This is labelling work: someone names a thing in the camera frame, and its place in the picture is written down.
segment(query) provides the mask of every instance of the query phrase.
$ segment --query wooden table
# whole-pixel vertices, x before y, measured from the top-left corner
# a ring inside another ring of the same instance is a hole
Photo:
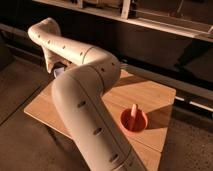
[[[72,139],[52,102],[51,84],[24,109],[24,112]],[[131,108],[133,103],[137,103],[147,114],[148,127],[140,133],[126,136],[149,171],[158,169],[175,94],[176,91],[172,88],[122,70],[118,83],[103,97],[118,125],[122,111]]]

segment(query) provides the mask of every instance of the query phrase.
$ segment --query floor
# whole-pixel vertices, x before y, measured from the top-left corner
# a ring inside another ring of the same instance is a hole
[[[15,60],[0,71],[0,171],[88,171],[75,144],[57,142],[23,108],[52,77],[32,63]],[[174,106],[159,170],[212,171],[213,121]]]

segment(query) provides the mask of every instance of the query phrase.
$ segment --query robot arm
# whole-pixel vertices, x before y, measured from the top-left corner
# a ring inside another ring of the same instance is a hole
[[[54,80],[52,96],[90,169],[146,170],[101,99],[120,77],[116,57],[98,47],[61,37],[58,24],[51,18],[30,27],[28,34],[43,48],[48,71],[49,64],[54,65],[62,57],[79,66]]]

